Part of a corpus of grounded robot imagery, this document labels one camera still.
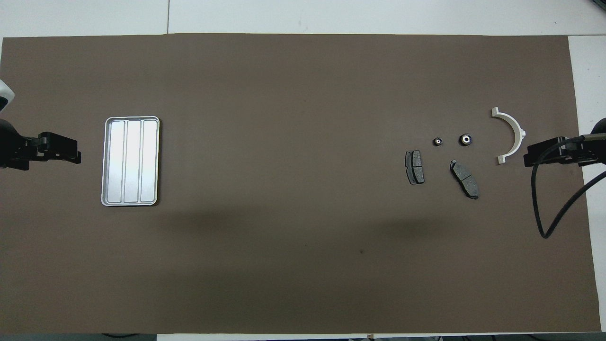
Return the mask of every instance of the metal tray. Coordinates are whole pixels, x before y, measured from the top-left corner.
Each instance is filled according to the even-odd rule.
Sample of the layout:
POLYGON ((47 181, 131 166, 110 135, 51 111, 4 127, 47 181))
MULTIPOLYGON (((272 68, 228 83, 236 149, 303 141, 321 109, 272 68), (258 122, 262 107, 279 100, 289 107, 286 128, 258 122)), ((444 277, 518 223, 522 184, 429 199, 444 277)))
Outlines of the metal tray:
POLYGON ((101 203, 151 206, 158 199, 160 119, 110 117, 105 121, 101 203))

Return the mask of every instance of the white table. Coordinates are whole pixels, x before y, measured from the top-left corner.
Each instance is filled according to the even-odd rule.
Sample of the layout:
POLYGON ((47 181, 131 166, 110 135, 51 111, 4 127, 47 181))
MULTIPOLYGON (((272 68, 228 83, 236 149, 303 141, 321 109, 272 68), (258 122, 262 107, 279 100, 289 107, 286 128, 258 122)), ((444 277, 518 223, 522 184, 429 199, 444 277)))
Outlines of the white table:
MULTIPOLYGON (((606 116, 606 12, 589 0, 0 0, 0 37, 217 32, 567 35, 579 133, 589 133, 606 116)), ((604 169, 604 165, 585 167, 585 182, 604 169)), ((587 202, 600 317, 606 331, 606 211, 600 212, 606 202, 606 182, 587 193, 587 202)), ((168 334, 158 340, 367 335, 168 334)), ((426 335, 430 334, 374 334, 426 335)))

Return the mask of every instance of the white plastic part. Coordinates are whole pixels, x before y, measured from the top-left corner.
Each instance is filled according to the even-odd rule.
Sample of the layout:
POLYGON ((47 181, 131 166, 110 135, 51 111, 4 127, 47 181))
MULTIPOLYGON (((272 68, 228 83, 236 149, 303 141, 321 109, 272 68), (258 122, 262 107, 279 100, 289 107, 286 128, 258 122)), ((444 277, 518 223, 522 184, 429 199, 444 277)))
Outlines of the white plastic part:
POLYGON ((506 154, 499 155, 496 157, 499 164, 502 164, 502 163, 505 163, 506 157, 509 157, 509 156, 513 155, 513 153, 518 151, 518 149, 522 145, 522 140, 526 137, 526 132, 522 129, 522 127, 520 127, 520 124, 518 123, 518 121, 516 121, 515 118, 511 117, 510 115, 507 115, 504 112, 499 112, 499 107, 494 107, 492 109, 492 115, 493 115, 493 117, 501 118, 501 119, 505 120, 507 123, 509 123, 509 125, 513 129, 513 134, 515 136, 514 141, 513 141, 513 147, 511 147, 511 150, 509 152, 507 152, 506 154))
POLYGON ((7 106, 13 100, 13 98, 15 98, 15 93, 1 79, 0 79, 0 97, 6 98, 6 100, 8 101, 8 103, 6 103, 7 106))

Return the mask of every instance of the white semicircular bracket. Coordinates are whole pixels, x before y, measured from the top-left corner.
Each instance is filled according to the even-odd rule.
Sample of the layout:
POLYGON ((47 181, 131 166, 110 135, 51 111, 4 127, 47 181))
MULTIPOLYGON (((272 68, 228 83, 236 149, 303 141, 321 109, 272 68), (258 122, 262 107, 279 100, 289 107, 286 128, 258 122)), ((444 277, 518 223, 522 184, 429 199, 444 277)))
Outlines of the white semicircular bracket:
POLYGON ((524 137, 526 137, 526 132, 522 129, 522 127, 520 127, 520 124, 518 123, 518 121, 516 121, 515 118, 511 117, 510 115, 507 115, 504 112, 499 112, 499 107, 494 107, 492 109, 492 115, 493 115, 493 117, 501 118, 501 119, 505 120, 507 123, 509 123, 509 125, 513 129, 513 134, 515 135, 515 138, 513 141, 513 147, 511 147, 511 150, 509 152, 507 152, 506 154, 499 155, 496 157, 499 164, 502 164, 502 163, 505 163, 506 157, 509 157, 509 156, 513 155, 513 153, 518 151, 518 149, 522 145, 522 140, 524 139, 524 137))

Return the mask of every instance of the nut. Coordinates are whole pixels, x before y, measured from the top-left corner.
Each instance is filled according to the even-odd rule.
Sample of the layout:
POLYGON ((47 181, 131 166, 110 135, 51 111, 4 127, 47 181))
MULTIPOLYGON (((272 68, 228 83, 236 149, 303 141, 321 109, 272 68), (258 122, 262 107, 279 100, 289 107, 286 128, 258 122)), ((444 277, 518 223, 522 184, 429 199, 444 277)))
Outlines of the nut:
POLYGON ((461 143, 462 146, 469 146, 472 142, 471 135, 469 134, 459 136, 459 143, 461 143))

